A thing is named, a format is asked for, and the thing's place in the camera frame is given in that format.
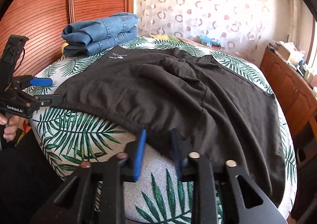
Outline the person's left hand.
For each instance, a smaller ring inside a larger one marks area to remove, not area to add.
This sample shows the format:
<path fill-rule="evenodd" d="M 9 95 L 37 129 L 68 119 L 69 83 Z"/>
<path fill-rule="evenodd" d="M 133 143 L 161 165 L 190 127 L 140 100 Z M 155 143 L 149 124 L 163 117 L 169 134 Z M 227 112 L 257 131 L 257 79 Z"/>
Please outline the person's left hand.
<path fill-rule="evenodd" d="M 3 114 L 0 114 L 0 117 L 1 125 L 5 126 L 3 135 L 4 139 L 7 141 L 14 140 L 19 127 L 20 117 L 13 115 L 8 119 Z"/>

